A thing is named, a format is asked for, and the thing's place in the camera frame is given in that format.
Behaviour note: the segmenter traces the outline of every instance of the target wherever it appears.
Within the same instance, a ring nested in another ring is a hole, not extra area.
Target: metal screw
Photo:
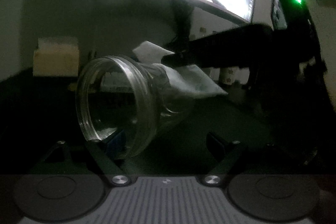
[[[128,182],[128,177],[124,176],[124,175],[118,175],[118,176],[114,176],[112,178],[112,182],[115,184],[125,184]]]
[[[214,184],[218,184],[221,182],[221,178],[219,176],[214,176],[214,175],[211,175],[211,176],[206,176],[204,178],[204,181],[205,183],[207,184],[211,184],[211,185],[214,185]]]

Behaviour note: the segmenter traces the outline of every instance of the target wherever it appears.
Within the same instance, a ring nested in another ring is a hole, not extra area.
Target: jar mouth
[[[76,91],[77,117],[86,141],[102,141],[123,131],[121,157],[140,153],[157,130],[154,92],[145,70],[130,58],[107,56],[89,62]]]

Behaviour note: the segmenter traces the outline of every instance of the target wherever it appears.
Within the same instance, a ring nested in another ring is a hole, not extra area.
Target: jar body
[[[118,138],[110,149],[118,150],[119,159],[139,154],[158,133],[182,121],[192,106],[193,99],[171,87],[160,66],[127,57],[92,60],[78,80],[76,108],[85,139]]]

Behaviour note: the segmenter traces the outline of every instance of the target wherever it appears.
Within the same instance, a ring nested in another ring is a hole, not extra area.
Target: glass jar
[[[119,147],[116,159],[139,154],[159,132],[182,121],[193,103],[191,97],[170,85],[161,66],[124,56],[89,62],[80,74],[76,92],[78,121],[87,141],[122,135],[123,147]]]

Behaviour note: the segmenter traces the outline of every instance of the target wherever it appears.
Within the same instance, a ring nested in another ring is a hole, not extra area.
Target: tissue box
[[[39,39],[34,51],[34,76],[78,76],[78,42],[73,37]]]

